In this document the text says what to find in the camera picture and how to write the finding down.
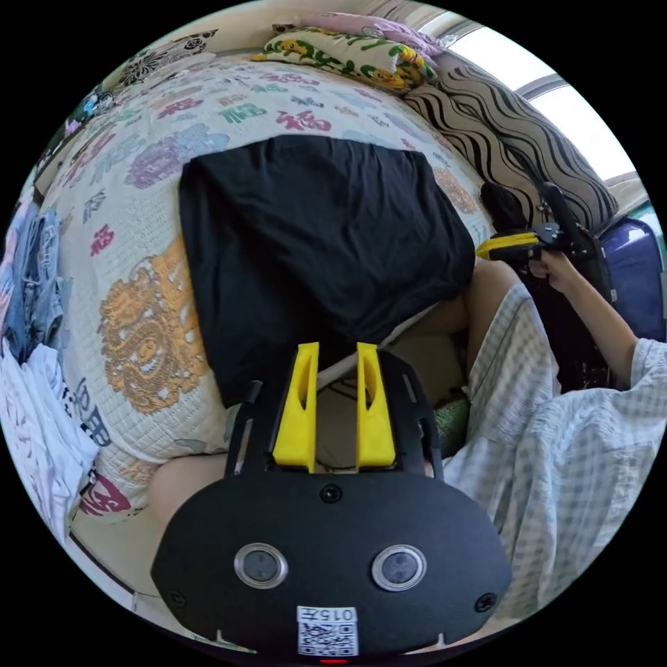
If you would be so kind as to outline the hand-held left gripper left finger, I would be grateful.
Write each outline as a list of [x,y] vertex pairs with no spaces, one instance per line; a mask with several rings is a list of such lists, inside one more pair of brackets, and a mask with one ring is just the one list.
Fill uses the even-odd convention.
[[319,351],[317,342],[300,345],[288,373],[286,397],[272,451],[274,462],[282,468],[315,470]]

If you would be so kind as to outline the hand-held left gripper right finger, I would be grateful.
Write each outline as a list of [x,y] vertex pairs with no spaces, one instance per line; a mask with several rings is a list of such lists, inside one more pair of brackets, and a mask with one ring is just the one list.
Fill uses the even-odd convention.
[[357,344],[356,471],[389,469],[396,460],[376,345]]

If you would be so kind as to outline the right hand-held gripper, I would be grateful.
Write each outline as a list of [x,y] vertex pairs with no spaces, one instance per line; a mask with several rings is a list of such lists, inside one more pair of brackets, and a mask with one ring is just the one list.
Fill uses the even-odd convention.
[[538,278],[529,269],[533,245],[553,254],[562,253],[575,269],[575,274],[589,283],[606,302],[612,301],[612,288],[606,261],[597,239],[578,227],[573,238],[561,227],[544,229],[515,228],[512,234],[494,236],[478,246],[476,254],[485,261],[513,261],[512,285],[520,286],[535,302],[567,302],[548,278]]

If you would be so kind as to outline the person's right hand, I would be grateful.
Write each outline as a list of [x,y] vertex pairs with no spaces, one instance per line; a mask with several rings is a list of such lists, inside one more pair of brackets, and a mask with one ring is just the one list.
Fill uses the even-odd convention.
[[529,261],[529,269],[536,278],[546,279],[551,287],[564,295],[577,282],[577,270],[560,252],[542,251],[539,258]]

